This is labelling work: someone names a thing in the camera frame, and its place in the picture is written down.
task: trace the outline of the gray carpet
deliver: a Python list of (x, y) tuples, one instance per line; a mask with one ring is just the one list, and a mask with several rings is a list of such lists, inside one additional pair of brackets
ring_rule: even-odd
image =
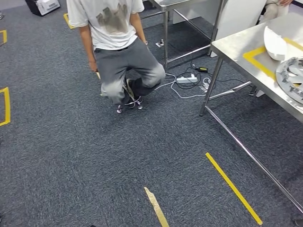
[[(0, 87), (9, 87), (11, 122), (0, 128), (2, 227), (159, 227), (144, 186), (154, 193), (171, 227), (253, 227), (258, 224), (206, 156), (210, 152), (264, 222), (292, 227), (289, 201), (209, 115), (203, 99), (180, 99), (162, 87), (144, 109), (116, 113), (100, 96), (80, 37), (62, 8), (45, 17), (26, 6), (7, 9), (0, 30)], [(150, 50), (162, 61), (161, 16), (144, 21)], [(206, 31), (211, 26), (196, 20)], [(206, 40), (186, 24), (170, 25), (170, 55)], [(213, 71), (216, 59), (193, 56)], [(173, 74), (191, 57), (175, 62)], [(130, 77), (136, 77), (131, 72)], [(220, 79), (245, 80), (224, 64)], [(218, 82), (215, 93), (238, 85)], [(180, 94), (201, 94), (199, 88)], [(302, 125), (249, 88), (211, 102), (247, 147), (303, 202)], [(0, 94), (0, 119), (4, 104)]]

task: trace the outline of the person's leg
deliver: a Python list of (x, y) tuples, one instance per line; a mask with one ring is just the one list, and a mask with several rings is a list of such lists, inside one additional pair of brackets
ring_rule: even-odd
[(141, 76), (130, 85), (134, 96), (146, 96), (165, 78), (163, 66), (138, 38), (129, 47), (128, 59), (130, 68)]
[(276, 3), (267, 4), (265, 5), (265, 9), (266, 11), (263, 18), (260, 21), (260, 24), (277, 18), (278, 6)]
[(102, 94), (114, 104), (128, 103), (130, 98), (123, 89), (127, 61), (119, 51), (97, 50), (94, 55), (102, 82)]

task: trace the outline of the hand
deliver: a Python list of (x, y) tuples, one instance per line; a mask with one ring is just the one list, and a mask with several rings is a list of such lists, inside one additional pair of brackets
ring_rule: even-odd
[(93, 71), (93, 72), (98, 71), (96, 61), (89, 61), (88, 63), (89, 63), (89, 66), (91, 67), (91, 71)]
[(280, 6), (288, 6), (291, 4), (292, 0), (280, 0), (280, 5)]

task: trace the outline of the person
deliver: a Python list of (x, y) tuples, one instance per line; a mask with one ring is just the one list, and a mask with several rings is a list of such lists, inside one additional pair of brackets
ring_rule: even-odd
[(267, 0), (266, 11), (260, 23), (287, 15), (292, 2), (292, 0)]
[[(142, 0), (66, 0), (69, 23), (79, 27), (92, 71), (99, 72), (101, 92), (114, 104), (134, 104), (165, 76), (147, 47), (138, 13)], [(128, 79), (128, 69), (141, 77)]]

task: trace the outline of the table top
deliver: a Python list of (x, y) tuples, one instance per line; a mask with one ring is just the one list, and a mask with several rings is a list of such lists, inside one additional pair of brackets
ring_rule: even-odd
[(248, 80), (303, 123), (303, 105), (290, 98), (277, 82), (280, 63), (271, 59), (264, 46), (265, 26), (287, 43), (286, 59), (303, 56), (303, 17), (295, 13), (279, 17), (239, 33), (216, 40), (212, 50)]
[(206, 0), (149, 0), (162, 12), (178, 9), (189, 6), (193, 3), (203, 2)]

